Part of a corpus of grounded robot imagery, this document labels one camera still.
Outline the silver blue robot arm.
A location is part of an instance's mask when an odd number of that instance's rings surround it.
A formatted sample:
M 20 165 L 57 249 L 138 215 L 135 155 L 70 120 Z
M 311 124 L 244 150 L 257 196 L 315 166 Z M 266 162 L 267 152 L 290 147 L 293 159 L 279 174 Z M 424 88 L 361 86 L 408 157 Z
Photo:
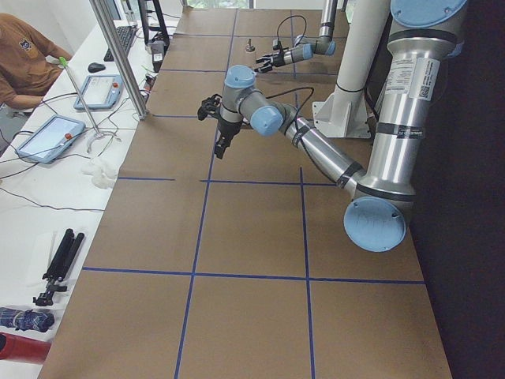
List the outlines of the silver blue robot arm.
M 267 73 L 274 67 L 288 66 L 297 62 L 306 61 L 313 55 L 331 56 L 335 53 L 336 44 L 333 40 L 335 30 L 335 16 L 337 10 L 337 1 L 329 0 L 324 2 L 321 13 L 319 36 L 316 38 L 305 35 L 307 21 L 302 15 L 293 15 L 285 18 L 279 23 L 276 31 L 276 38 L 272 42 L 271 54 L 261 56 L 256 60 L 256 67 L 253 69 L 256 73 Z M 279 31 L 282 24 L 290 18 L 300 17 L 304 21 L 304 31 L 299 35 L 292 47 L 282 45 Z
M 405 237 L 415 192 L 410 183 L 425 137 L 440 64 L 463 45 L 465 1 L 359 1 L 335 84 L 312 105 L 308 121 L 293 106 L 268 99 L 256 74 L 335 51 L 338 6 L 324 4 L 320 34 L 298 37 L 292 48 L 275 42 L 255 69 L 228 69 L 221 94 L 201 103 L 199 119 L 213 117 L 222 157 L 245 123 L 263 136 L 282 133 L 336 186 L 352 197 L 343 217 L 349 238 L 384 252 Z

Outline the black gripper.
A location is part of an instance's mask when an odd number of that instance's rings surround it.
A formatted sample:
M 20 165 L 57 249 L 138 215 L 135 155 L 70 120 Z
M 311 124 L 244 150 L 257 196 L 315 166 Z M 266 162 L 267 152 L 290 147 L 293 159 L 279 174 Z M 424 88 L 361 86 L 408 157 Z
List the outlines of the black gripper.
M 219 139 L 215 142 L 214 155 L 222 159 L 234 136 L 240 132 L 243 117 L 236 111 L 230 111 L 219 94 L 214 94 L 201 102 L 197 111 L 198 120 L 203 121 L 208 116 L 218 121 Z
M 276 51 L 273 54 L 261 56 L 256 60 L 256 64 L 262 66 L 256 67 L 256 73 L 268 73 L 274 67 L 282 67 L 291 64 L 291 52 L 289 48 L 284 48 L 281 51 Z

